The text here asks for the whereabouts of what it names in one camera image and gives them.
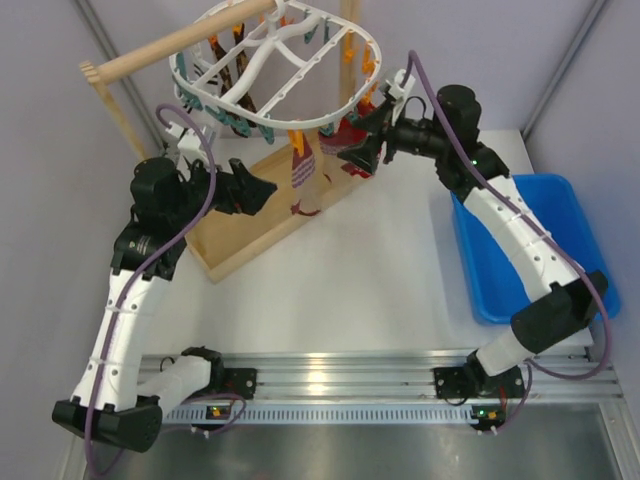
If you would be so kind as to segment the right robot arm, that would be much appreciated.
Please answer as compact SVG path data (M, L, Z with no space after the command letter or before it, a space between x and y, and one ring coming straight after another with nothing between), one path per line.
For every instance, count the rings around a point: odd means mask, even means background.
M490 396L519 378L519 366L606 320L608 280L588 272L564 251L528 207L509 168L479 139L481 105L474 91L447 85L431 95L430 119L406 116L404 86L387 86L383 102L358 119L365 138L339 156L373 174L398 152L434 160L440 183L485 228L510 262L529 300L509 327L477 348L451 374L457 398Z

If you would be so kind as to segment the red christmas sock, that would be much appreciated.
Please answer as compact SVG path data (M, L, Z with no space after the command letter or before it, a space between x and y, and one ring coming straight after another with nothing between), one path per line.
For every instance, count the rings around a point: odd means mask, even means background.
M355 128L348 118L342 118L338 129L331 135L325 134L322 129L318 131L320 149L323 154L330 156L336 156L342 150L359 144L366 135L366 131Z
M374 175L371 171L371 166L368 164L361 165L344 161L341 165L341 170L351 177L358 177L362 179L368 179Z

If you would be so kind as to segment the white plastic sock hanger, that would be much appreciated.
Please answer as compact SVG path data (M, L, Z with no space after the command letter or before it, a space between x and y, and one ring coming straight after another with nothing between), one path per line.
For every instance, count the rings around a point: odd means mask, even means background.
M201 77L192 76L188 48L169 58L177 100L205 124L268 143L277 132L331 135L373 96L382 64L364 28L301 1L198 43L213 57Z

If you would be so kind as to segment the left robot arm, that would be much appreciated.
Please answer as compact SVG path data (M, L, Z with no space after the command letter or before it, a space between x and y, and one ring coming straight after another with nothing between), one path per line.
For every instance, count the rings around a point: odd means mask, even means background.
M209 171L192 162L184 177L165 157L142 161L130 184L130 218L114 242L109 293L84 374L71 397L56 402L53 421L84 441L145 452L163 418L193 396L225 388L222 356L188 347L168 368L138 382L142 348L161 297L186 248L187 233L216 210L256 215L276 193L275 183L253 175L241 160Z

